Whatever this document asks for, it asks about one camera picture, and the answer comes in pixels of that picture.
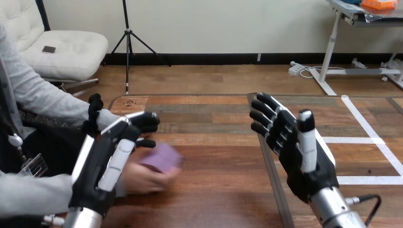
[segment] purple cube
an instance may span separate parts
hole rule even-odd
[[[159,143],[153,152],[143,158],[140,164],[160,173],[167,173],[173,167],[180,167],[182,156],[170,145]]]

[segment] wooden table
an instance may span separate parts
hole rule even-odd
[[[294,113],[311,108],[322,136],[368,137],[339,97],[276,98]],[[250,129],[248,99],[253,95],[136,95],[115,99],[110,105],[115,114],[157,112],[162,123],[153,138],[173,145],[185,162],[182,174],[166,192],[117,200],[103,227],[320,227],[309,206],[292,195],[275,154],[264,144],[261,147],[257,134]],[[385,98],[351,101],[402,161],[403,115]],[[339,176],[399,176],[376,145],[329,144],[329,148]],[[340,189],[345,196],[381,194],[383,205],[371,227],[397,227],[403,222],[402,185],[342,185]],[[371,207],[368,202],[354,209],[365,217]]]

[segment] robotic hand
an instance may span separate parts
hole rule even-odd
[[[155,147],[154,141],[140,137],[157,131],[159,123],[155,113],[138,112],[119,117],[97,139],[86,136],[71,175],[73,195],[64,228],[101,226],[129,155],[136,147]]]
[[[250,112],[252,130],[261,134],[269,147],[279,156],[287,173],[287,184],[302,201],[309,204],[325,228],[364,228],[367,222],[349,205],[372,199],[373,196],[345,199],[338,190],[336,162],[324,140],[315,129],[310,110],[299,112],[298,120],[273,97],[259,93]]]

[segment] black cable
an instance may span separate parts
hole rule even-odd
[[[372,218],[374,217],[375,213],[378,211],[379,207],[381,206],[381,196],[379,195],[367,195],[367,196],[359,196],[358,199],[360,200],[360,203],[371,200],[371,199],[377,199],[376,204],[374,208],[372,209],[371,213],[368,215],[368,218],[365,221],[365,225],[369,226],[369,223],[371,223]]]

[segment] chair cushion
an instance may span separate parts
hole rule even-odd
[[[54,54],[42,53],[44,46],[56,47]],[[43,78],[82,81],[99,68],[108,40],[94,32],[46,31],[21,55]]]
[[[0,23],[18,52],[29,48],[45,30],[35,0],[0,0]]]

